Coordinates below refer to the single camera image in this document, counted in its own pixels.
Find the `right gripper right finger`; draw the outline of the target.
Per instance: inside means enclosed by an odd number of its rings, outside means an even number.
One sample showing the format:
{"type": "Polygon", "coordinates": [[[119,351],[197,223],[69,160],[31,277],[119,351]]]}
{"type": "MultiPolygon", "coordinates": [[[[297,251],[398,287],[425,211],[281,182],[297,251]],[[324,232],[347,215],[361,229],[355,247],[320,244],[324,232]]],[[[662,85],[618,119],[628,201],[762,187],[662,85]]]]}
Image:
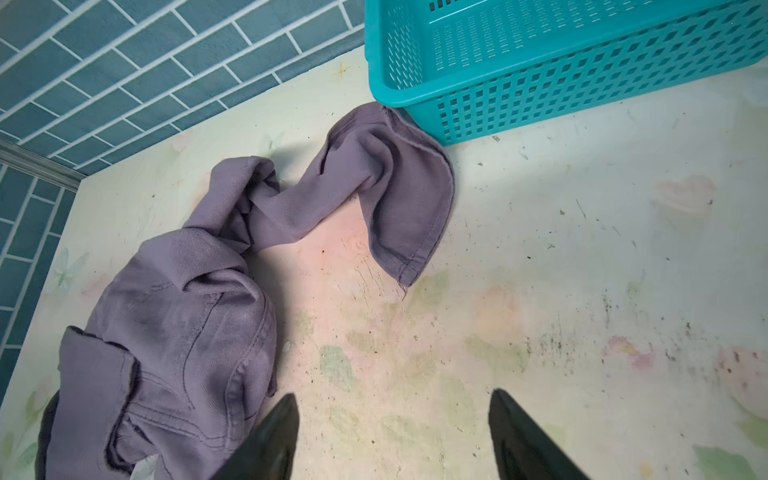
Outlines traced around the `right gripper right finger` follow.
{"type": "Polygon", "coordinates": [[[503,389],[491,395],[488,423],[500,479],[588,479],[503,389]]]}

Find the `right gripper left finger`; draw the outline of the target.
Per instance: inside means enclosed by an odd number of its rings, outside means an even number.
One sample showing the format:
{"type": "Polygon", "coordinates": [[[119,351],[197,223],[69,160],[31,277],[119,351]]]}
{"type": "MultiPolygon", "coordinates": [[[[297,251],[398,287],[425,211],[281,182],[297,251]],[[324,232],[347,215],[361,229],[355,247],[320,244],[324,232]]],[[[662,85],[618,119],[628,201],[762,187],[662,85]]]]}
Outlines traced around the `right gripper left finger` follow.
{"type": "Polygon", "coordinates": [[[296,396],[288,393],[249,433],[212,479],[290,479],[299,426],[300,414],[296,396]]]}

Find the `teal plastic basket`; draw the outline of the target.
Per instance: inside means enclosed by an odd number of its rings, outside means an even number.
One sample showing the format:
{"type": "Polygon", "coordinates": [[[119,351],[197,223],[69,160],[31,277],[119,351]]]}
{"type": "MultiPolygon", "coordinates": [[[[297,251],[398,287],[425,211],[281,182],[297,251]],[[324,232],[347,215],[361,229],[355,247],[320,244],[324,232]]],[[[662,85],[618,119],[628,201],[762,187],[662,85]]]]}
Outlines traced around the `teal plastic basket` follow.
{"type": "Polygon", "coordinates": [[[761,0],[369,1],[374,98],[444,145],[740,69],[761,0]]]}

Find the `purple trousers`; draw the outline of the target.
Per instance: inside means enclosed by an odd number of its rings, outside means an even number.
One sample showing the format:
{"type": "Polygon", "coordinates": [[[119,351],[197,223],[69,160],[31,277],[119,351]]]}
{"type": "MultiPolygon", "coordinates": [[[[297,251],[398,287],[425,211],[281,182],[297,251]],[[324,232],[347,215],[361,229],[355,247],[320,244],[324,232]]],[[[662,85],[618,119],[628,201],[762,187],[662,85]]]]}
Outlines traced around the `purple trousers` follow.
{"type": "Polygon", "coordinates": [[[218,163],[185,224],[143,242],[87,325],[65,330],[36,477],[127,479],[151,456],[159,479],[212,477],[276,387],[276,313],[246,255],[302,239],[356,196],[372,256],[408,287],[454,192],[443,148],[378,103],[340,119],[293,186],[264,157],[218,163]]]}

